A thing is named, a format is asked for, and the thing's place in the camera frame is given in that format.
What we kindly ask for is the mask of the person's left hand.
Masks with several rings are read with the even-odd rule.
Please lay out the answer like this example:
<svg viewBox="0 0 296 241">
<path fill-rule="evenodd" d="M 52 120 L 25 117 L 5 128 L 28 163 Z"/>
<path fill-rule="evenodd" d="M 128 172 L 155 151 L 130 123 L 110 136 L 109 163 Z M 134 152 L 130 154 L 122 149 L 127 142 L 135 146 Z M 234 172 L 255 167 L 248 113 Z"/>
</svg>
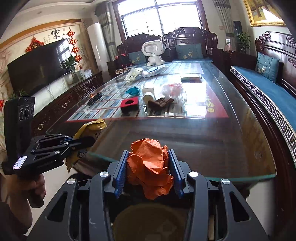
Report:
<svg viewBox="0 0 296 241">
<path fill-rule="evenodd" d="M 17 175 L 4 176 L 1 180 L 1 201 L 13 207 L 29 204 L 31 208 L 44 205 L 46 195 L 43 174 L 33 180 L 22 179 Z"/>
</svg>

